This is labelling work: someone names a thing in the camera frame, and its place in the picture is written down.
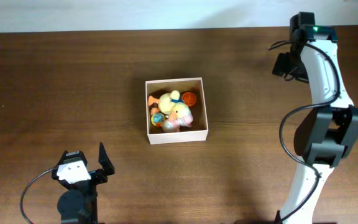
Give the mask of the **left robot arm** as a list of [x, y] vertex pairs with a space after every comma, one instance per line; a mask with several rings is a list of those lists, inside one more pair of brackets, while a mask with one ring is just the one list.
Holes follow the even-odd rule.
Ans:
[[98, 223], [97, 186], [115, 174], [103, 143], [99, 144], [98, 162], [101, 168], [89, 171], [82, 151], [65, 151], [53, 169], [52, 179], [67, 190], [57, 202], [61, 224]]

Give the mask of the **white pink duck figure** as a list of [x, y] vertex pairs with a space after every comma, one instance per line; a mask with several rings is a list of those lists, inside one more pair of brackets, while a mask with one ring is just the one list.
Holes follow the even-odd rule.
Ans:
[[180, 132], [181, 127], [190, 128], [193, 122], [193, 116], [188, 114], [182, 118], [177, 118], [174, 120], [165, 120], [162, 124], [162, 129], [165, 133], [176, 133]]

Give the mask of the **orange round spinner toy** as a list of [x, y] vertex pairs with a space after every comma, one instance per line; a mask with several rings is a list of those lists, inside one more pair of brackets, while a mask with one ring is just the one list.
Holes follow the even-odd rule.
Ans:
[[184, 102], [184, 104], [186, 104], [188, 107], [192, 107], [196, 104], [197, 102], [197, 97], [193, 92], [185, 92], [184, 94], [182, 94], [181, 97], [182, 101]]

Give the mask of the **yellow pellet drum toy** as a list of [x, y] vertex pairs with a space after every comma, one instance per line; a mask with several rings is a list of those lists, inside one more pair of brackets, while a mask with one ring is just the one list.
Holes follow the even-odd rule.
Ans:
[[161, 128], [165, 121], [165, 115], [163, 113], [155, 113], [151, 116], [150, 122], [157, 128]]

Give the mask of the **yellow plush duck toy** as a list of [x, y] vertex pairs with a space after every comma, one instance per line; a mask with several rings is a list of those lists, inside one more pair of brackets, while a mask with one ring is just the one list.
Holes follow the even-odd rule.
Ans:
[[162, 113], [171, 121], [176, 119], [193, 119], [189, 107], [180, 98], [178, 90], [164, 93], [160, 98], [154, 98], [150, 95], [147, 99], [147, 104], [149, 106], [157, 105], [150, 110], [151, 115]]

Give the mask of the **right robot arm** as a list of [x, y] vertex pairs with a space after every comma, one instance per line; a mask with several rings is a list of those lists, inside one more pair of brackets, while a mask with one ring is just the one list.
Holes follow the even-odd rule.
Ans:
[[312, 103], [290, 111], [279, 127], [284, 141], [287, 119], [309, 110], [294, 134], [292, 154], [295, 176], [284, 206], [277, 211], [275, 223], [311, 223], [314, 208], [329, 175], [351, 152], [358, 138], [358, 108], [347, 94], [337, 60], [337, 35], [333, 27], [318, 26], [314, 13], [299, 12], [290, 19], [290, 37], [270, 46], [280, 53], [272, 73], [286, 81], [309, 84]]

